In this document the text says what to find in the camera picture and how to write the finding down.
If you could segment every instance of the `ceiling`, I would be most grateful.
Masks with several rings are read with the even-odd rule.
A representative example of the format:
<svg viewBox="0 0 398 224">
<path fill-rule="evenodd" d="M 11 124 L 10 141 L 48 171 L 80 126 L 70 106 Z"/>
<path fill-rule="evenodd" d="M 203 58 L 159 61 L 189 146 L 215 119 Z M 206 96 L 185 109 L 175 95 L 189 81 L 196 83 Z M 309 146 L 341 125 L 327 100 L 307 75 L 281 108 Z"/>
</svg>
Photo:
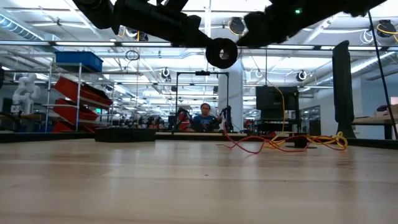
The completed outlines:
<svg viewBox="0 0 398 224">
<path fill-rule="evenodd" d="M 211 37 L 225 37 L 237 40 L 238 36 L 232 34 L 228 27 L 223 28 L 232 16 L 244 16 L 250 11 L 262 11 L 269 1 L 263 0 L 189 0 L 184 7 L 183 12 L 187 14 L 196 14 L 202 18 L 201 27 L 207 22 L 211 23 L 211 31 L 202 29 L 203 32 L 210 33 Z M 396 26 L 398 24 L 398 1 L 388 0 L 384 4 L 371 10 L 374 25 L 378 20 L 389 19 Z M 39 35 L 53 34 L 61 40 L 69 41 L 116 41 L 130 42 L 131 37 L 123 35 L 123 27 L 119 36 L 114 35 L 112 30 L 99 30 L 92 26 L 89 20 L 77 9 L 71 0 L 2 0 L 0 14 L 4 13 L 11 16 L 16 22 L 32 32 Z M 292 45 L 336 45 L 343 40 L 349 40 L 350 45 L 371 45 L 364 42 L 363 36 L 365 30 L 369 28 L 369 19 L 367 17 L 352 18 L 347 14 L 337 14 L 330 19 L 331 24 L 320 29 L 320 32 L 314 33 L 314 29 L 323 25 L 323 22 L 314 24 L 301 30 L 297 35 L 289 39 L 284 44 Z M 0 39 L 3 40 L 24 40 L 6 29 L 0 27 Z M 392 37 L 380 38 L 377 40 L 382 46 L 398 46 L 398 43 Z M 149 36 L 150 42 L 164 41 L 157 37 Z M 12 69 L 28 69 L 40 67 L 37 63 L 26 60 L 19 56 L 10 55 L 10 50 L 19 52 L 22 55 L 49 65 L 53 54 L 35 47 L 9 46 L 0 48 L 0 58 L 4 64 Z M 165 67 L 170 70 L 172 83 L 176 81 L 176 72 L 194 72 L 197 70 L 218 71 L 207 64 L 204 56 L 204 49 L 183 49 L 183 48 L 158 48 L 141 47 L 136 49 L 140 52 L 141 59 L 138 61 L 126 60 L 125 54 L 129 47 L 65 47 L 64 50 L 90 50 L 99 55 L 103 60 L 103 70 L 117 72 L 142 72 L 137 75 L 109 75 L 109 78 L 122 84 L 122 93 L 118 93 L 121 98 L 120 105 L 135 104 L 129 100 L 127 93 L 137 95 L 142 99 L 137 105 L 146 106 L 146 111 L 156 111 L 158 114 L 166 115 L 173 109 L 174 100 L 168 100 L 174 94 L 168 85 L 153 86 L 150 83 L 164 82 L 161 73 Z M 362 51 L 352 52 L 351 60 L 366 60 L 374 57 L 374 52 Z M 317 79 L 327 77 L 331 71 L 331 52 L 307 51 L 307 50 L 242 50 L 241 63 L 244 67 L 244 95 L 247 98 L 244 102 L 245 113 L 255 108 L 254 88 L 249 85 L 264 84 L 264 78 L 258 70 L 265 73 L 267 69 L 267 78 L 276 85 L 312 85 Z M 300 83 L 295 79 L 295 74 L 305 70 L 311 75 L 311 81 Z M 366 73 L 367 77 L 372 76 L 372 71 Z M 88 80 L 97 80 L 97 78 L 86 77 Z M 218 83 L 216 76 L 196 77 L 194 75 L 184 75 L 179 77 L 182 83 L 207 83 L 209 86 L 184 86 L 178 92 L 183 96 L 183 103 L 198 106 L 202 102 L 214 102 L 216 107 L 216 98 L 213 95 L 213 87 Z M 148 85 L 134 85 L 132 83 L 149 83 Z M 305 92 L 308 96 L 317 89 L 310 89 Z"/>
</svg>

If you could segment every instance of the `red cable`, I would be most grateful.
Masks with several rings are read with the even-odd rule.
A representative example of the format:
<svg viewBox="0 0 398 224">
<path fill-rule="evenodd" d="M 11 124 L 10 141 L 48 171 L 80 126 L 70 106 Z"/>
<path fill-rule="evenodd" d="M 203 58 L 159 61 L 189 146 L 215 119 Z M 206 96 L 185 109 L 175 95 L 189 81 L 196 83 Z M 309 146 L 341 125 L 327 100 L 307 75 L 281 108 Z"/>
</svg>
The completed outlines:
<svg viewBox="0 0 398 224">
<path fill-rule="evenodd" d="M 231 139 L 231 137 L 228 135 L 228 133 L 226 132 L 225 129 L 224 129 L 224 134 L 225 134 L 225 136 L 228 138 L 228 140 L 230 140 L 231 142 L 234 143 L 234 145 L 233 145 L 233 146 L 227 146 L 227 145 L 224 145 L 224 144 L 218 144 L 218 146 L 224 146 L 224 147 L 227 147 L 228 149 L 232 149 L 232 148 L 234 148 L 235 146 L 238 146 L 239 148 L 241 148 L 241 149 L 244 150 L 245 152 L 248 152 L 248 153 L 251 153 L 251 154 L 259 154 L 259 153 L 262 151 L 262 149 L 263 149 L 265 143 L 269 143 L 271 146 L 273 146 L 274 148 L 276 148 L 276 149 L 278 149 L 278 150 L 280 150 L 280 151 L 282 151 L 282 152 L 306 152 L 307 149 L 308 149 L 308 147 L 309 147 L 309 146 L 311 145 L 311 143 L 313 143 L 313 142 L 319 142 L 319 143 L 321 143 L 322 145 L 327 146 L 327 147 L 329 147 L 329 148 L 331 148 L 331 149 L 334 149 L 334 150 L 337 150 L 337 151 L 344 151 L 344 150 L 346 150 L 346 148 L 347 148 L 345 145 L 343 145 L 344 148 L 335 148 L 335 147 L 331 147 L 331 146 L 329 146 L 328 144 L 323 143 L 323 142 L 319 139 L 319 138 L 329 138 L 330 140 L 334 140 L 334 141 L 336 141 L 336 142 L 339 142 L 339 140 L 338 140 L 337 138 L 335 138 L 335 137 L 330 137 L 330 136 L 317 136 L 317 137 L 311 139 L 311 141 L 307 144 L 307 146 L 305 146 L 305 148 L 302 149 L 302 150 L 286 150 L 286 149 L 280 148 L 280 147 L 277 145 L 276 142 L 271 141 L 271 140 L 266 139 L 266 138 L 263 138 L 263 137 L 260 137 L 260 136 L 248 136 L 248 137 L 242 138 L 242 139 L 239 140 L 238 142 L 235 142 L 233 139 Z M 299 136 L 292 136 L 292 137 L 286 138 L 286 139 L 284 139 L 284 140 L 287 141 L 287 140 L 291 140 L 291 139 L 296 139 L 296 138 L 307 138 L 307 137 L 308 137 L 308 136 L 306 136 L 306 135 L 299 135 Z M 260 150 L 258 150 L 257 152 L 253 152 L 253 151 L 249 151 L 249 150 L 247 150 L 247 149 L 245 149 L 245 148 L 243 148 L 242 146 L 239 145 L 239 143 L 241 143 L 241 142 L 243 142 L 243 141 L 246 141 L 246 140 L 249 140 L 249 139 L 261 139 L 261 140 L 263 140 L 263 142 L 262 142 L 262 144 L 261 144 L 261 147 L 260 147 Z"/>
</svg>

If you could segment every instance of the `man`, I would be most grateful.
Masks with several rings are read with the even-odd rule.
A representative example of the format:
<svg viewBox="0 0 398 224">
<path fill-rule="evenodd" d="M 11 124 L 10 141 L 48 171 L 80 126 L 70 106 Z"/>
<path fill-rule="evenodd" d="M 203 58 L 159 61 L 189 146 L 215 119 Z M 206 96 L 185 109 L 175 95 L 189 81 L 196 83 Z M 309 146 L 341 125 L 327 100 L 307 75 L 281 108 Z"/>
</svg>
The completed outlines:
<svg viewBox="0 0 398 224">
<path fill-rule="evenodd" d="M 193 118 L 193 125 L 191 125 L 191 130 L 188 131 L 198 131 L 199 129 L 207 128 L 211 128 L 214 131 L 219 130 L 220 126 L 218 125 L 218 122 L 215 122 L 215 120 L 219 121 L 220 118 L 216 118 L 211 115 L 210 110 L 211 108 L 209 104 L 204 103 L 200 105 L 201 115 Z"/>
</svg>

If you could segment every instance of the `black frame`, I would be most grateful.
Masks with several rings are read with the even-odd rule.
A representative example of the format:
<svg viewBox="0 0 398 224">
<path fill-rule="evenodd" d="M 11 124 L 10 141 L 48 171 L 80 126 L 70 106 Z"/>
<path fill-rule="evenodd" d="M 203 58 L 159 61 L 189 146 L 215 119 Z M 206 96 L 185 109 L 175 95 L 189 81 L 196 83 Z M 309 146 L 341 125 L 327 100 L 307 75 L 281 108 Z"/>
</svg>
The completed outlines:
<svg viewBox="0 0 398 224">
<path fill-rule="evenodd" d="M 194 74 L 196 75 L 196 72 L 177 72 L 177 83 L 176 83 L 176 91 L 175 91 L 175 115 L 177 115 L 178 111 L 178 77 L 180 75 L 187 75 L 187 74 Z M 209 75 L 226 75 L 226 105 L 229 106 L 229 72 L 207 72 Z"/>
</svg>

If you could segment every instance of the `blue shirt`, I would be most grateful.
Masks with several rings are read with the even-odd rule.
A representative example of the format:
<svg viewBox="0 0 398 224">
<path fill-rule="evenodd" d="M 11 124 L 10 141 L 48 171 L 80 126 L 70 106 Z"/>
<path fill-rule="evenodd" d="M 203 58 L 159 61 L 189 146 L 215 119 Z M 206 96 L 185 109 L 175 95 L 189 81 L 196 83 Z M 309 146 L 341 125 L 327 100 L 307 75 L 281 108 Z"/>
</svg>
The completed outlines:
<svg viewBox="0 0 398 224">
<path fill-rule="evenodd" d="M 209 124 L 213 121 L 213 119 L 216 119 L 213 115 L 209 116 L 202 116 L 198 115 L 193 118 L 193 122 L 196 124 L 201 124 L 204 128 L 207 128 Z"/>
</svg>

